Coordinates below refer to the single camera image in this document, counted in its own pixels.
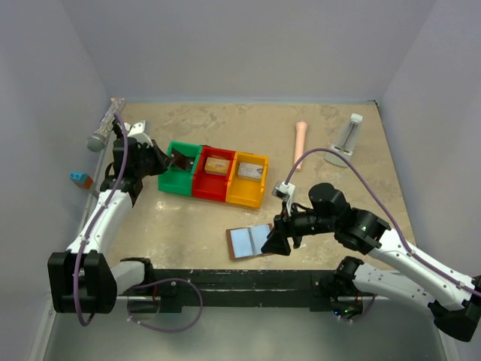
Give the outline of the black credit card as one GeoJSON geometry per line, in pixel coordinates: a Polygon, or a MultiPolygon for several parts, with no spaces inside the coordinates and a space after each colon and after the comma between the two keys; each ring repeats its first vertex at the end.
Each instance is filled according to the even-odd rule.
{"type": "Polygon", "coordinates": [[[179,150],[176,150],[175,148],[171,149],[171,158],[172,160],[172,166],[176,167],[182,171],[186,171],[186,158],[188,156],[185,156],[182,154],[179,150]]]}

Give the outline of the brown leather card holder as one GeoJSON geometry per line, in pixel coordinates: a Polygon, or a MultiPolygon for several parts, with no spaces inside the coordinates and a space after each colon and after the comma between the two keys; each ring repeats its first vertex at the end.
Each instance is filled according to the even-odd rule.
{"type": "Polygon", "coordinates": [[[227,229],[226,241],[228,245],[229,259],[240,261],[256,257],[268,256],[262,252],[262,247],[267,241],[268,234],[272,230],[271,223],[251,227],[227,229]]]}

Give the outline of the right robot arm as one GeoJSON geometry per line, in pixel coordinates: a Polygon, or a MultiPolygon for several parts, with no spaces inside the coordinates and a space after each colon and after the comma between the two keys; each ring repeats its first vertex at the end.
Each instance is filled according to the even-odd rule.
{"type": "Polygon", "coordinates": [[[295,186],[278,182],[273,196],[282,202],[263,253],[288,256],[307,235],[331,233],[345,248],[377,259],[380,270],[355,257],[334,273],[340,291],[352,289],[406,302],[428,315],[448,336],[469,342],[480,321],[480,278],[464,275],[402,240],[399,231],[370,211],[353,208],[331,184],[313,186],[310,208],[295,204],[295,186]]]}

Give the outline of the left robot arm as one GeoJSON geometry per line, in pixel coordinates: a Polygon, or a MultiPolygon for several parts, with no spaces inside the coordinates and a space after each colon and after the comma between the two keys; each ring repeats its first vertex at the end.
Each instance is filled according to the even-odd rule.
{"type": "Polygon", "coordinates": [[[105,254],[143,189],[143,179],[167,171],[171,158],[146,135],[117,139],[98,201],[80,234],[47,261],[53,307],[59,313],[108,314],[117,296],[153,279],[150,261],[127,258],[108,265],[105,254]]]}

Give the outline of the black card stack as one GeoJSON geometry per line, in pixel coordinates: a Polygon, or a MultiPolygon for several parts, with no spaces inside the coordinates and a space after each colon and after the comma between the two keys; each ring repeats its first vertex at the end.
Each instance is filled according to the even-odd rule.
{"type": "Polygon", "coordinates": [[[187,157],[186,158],[186,171],[192,172],[195,170],[195,157],[187,157]]]}

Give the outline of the orange card stack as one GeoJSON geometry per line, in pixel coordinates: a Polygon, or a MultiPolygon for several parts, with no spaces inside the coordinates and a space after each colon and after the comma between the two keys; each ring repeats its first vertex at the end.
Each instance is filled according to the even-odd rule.
{"type": "Polygon", "coordinates": [[[229,159],[208,157],[204,164],[204,171],[207,174],[225,176],[228,173],[230,163],[229,159]]]}

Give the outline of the green plastic bin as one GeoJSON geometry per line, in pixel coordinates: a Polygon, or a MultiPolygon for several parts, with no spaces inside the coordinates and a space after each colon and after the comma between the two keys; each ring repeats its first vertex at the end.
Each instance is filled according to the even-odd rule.
{"type": "MultiPolygon", "coordinates": [[[[185,156],[195,157],[196,170],[202,151],[201,145],[171,141],[167,152],[169,156],[171,155],[172,148],[179,150],[185,156]]],[[[192,172],[187,172],[171,166],[164,174],[158,176],[158,189],[166,193],[173,193],[181,196],[191,196],[192,180],[195,170],[192,172]]]]}

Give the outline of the silver glitter microphone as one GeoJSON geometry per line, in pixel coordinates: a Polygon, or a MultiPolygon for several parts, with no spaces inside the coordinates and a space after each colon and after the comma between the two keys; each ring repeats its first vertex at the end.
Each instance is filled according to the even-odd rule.
{"type": "Polygon", "coordinates": [[[113,122],[116,115],[120,115],[126,106],[123,98],[111,99],[110,107],[100,120],[97,129],[87,138],[87,149],[93,153],[101,152],[105,149],[110,132],[113,129],[113,122]]]}

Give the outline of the red plastic bin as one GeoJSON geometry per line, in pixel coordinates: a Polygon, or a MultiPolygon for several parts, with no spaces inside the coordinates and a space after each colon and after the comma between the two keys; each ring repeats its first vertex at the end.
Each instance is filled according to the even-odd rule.
{"type": "Polygon", "coordinates": [[[201,155],[192,179],[192,197],[215,202],[225,202],[228,178],[231,173],[235,152],[217,147],[202,146],[201,155]],[[223,173],[214,174],[205,170],[209,158],[225,160],[223,173]]]}

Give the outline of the yellow plastic bin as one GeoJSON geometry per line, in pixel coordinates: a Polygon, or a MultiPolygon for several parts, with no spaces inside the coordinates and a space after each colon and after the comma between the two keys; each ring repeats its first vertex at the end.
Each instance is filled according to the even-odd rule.
{"type": "Polygon", "coordinates": [[[248,208],[260,208],[265,194],[265,184],[269,168],[269,158],[252,153],[236,152],[228,178],[225,201],[248,208]],[[256,165],[262,170],[258,180],[239,177],[241,163],[256,165]]]}

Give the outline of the blue orange brick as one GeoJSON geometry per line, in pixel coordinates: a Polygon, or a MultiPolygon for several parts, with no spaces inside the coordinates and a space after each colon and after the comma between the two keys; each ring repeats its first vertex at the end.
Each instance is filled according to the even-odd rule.
{"type": "Polygon", "coordinates": [[[70,173],[70,180],[83,190],[90,190],[93,185],[93,179],[87,173],[80,171],[70,173]]]}

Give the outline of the pink flashlight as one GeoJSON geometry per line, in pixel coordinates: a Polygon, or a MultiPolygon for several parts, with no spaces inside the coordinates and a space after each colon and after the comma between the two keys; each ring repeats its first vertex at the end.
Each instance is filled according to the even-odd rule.
{"type": "Polygon", "coordinates": [[[304,121],[297,122],[295,125],[295,151],[294,151],[294,170],[301,170],[301,157],[304,154],[304,144],[308,124],[304,121]]]}

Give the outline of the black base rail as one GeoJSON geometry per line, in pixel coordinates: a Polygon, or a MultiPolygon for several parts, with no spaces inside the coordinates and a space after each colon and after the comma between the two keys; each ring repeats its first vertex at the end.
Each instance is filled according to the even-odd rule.
{"type": "Polygon", "coordinates": [[[332,270],[156,269],[149,282],[161,281],[156,295],[162,313],[184,307],[307,308],[330,311],[331,300],[369,299],[353,286],[334,282],[332,270]]]}

